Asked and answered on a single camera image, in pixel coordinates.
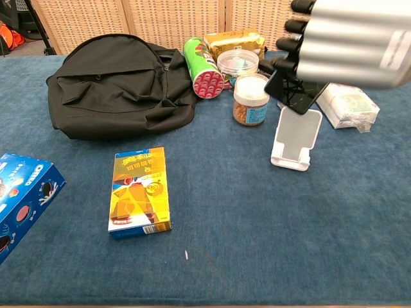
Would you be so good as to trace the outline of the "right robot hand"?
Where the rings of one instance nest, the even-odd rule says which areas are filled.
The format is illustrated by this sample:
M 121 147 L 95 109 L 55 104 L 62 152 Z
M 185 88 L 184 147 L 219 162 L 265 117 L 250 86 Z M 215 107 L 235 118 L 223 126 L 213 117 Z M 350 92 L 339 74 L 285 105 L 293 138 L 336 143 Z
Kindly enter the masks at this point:
M 284 27 L 284 66 L 298 79 L 392 89 L 410 81 L 410 1 L 292 1 L 309 16 Z

